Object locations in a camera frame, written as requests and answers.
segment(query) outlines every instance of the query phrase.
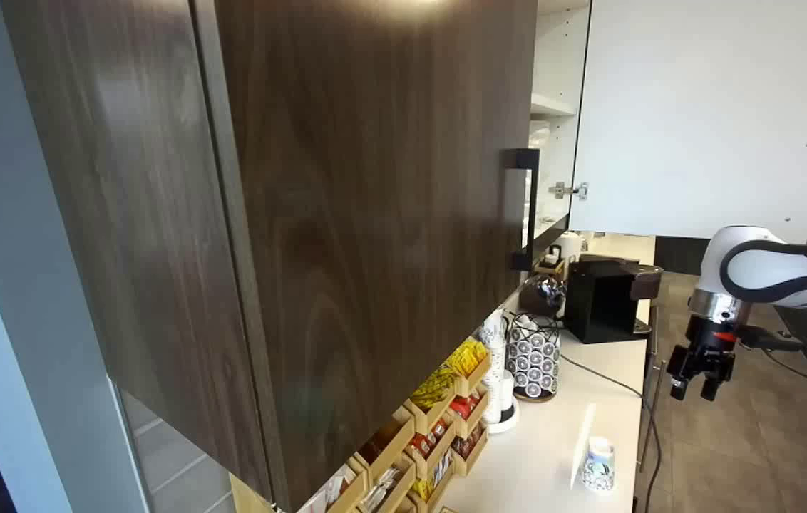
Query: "kitchen counter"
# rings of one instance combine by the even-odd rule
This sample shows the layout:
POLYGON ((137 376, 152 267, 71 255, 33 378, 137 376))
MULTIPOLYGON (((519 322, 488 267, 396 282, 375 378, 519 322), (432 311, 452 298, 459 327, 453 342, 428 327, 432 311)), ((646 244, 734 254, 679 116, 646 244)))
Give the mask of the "kitchen counter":
MULTIPOLYGON (((582 345, 566 329, 563 352, 643 389, 646 339, 582 345)), ((559 392, 550 402, 519 402, 517 429, 490 435, 476 466, 449 488, 436 509, 627 513, 633 509, 640 419, 640 395, 559 359, 559 392), (613 441, 613 489, 592 492, 577 478, 587 435, 613 441)))

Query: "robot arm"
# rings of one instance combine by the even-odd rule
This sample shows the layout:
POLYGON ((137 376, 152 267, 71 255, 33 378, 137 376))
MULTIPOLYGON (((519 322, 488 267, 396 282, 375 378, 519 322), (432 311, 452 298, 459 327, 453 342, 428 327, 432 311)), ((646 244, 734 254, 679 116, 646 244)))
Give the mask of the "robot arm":
POLYGON ((701 395, 717 398, 734 376, 734 349, 754 301, 807 308, 807 244, 787 244, 767 227, 723 227, 689 301, 690 345, 679 345, 669 361, 671 395, 684 398, 689 382, 706 372, 701 395))

